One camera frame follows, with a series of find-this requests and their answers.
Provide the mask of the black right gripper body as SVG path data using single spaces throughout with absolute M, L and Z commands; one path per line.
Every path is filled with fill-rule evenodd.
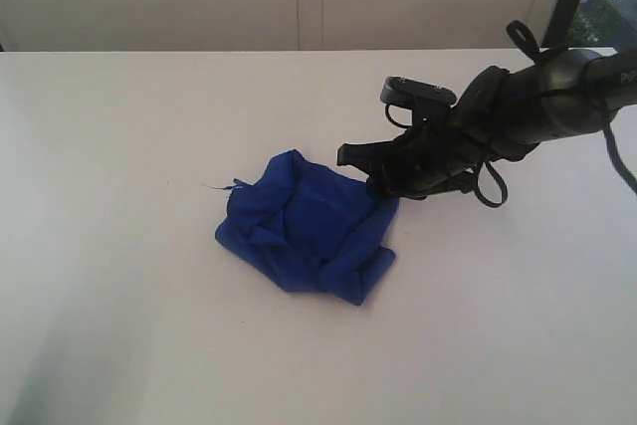
M 459 192 L 475 194 L 491 145 L 453 125 L 423 123 L 378 144 L 378 193 L 422 200 Z

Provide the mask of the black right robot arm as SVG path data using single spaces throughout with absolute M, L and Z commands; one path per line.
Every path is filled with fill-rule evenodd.
M 549 49 L 512 73 L 490 66 L 460 97 L 446 88 L 401 77 L 386 79 L 386 107 L 410 111 L 411 123 L 392 140 L 343 144 L 340 166 L 367 176 L 372 192 L 423 200 L 460 191 L 495 208 L 479 187 L 488 171 L 509 196 L 497 161 L 518 162 L 541 143 L 602 132 L 620 177 L 636 180 L 619 156 L 610 123 L 636 104 L 636 53 L 603 56 L 589 49 Z

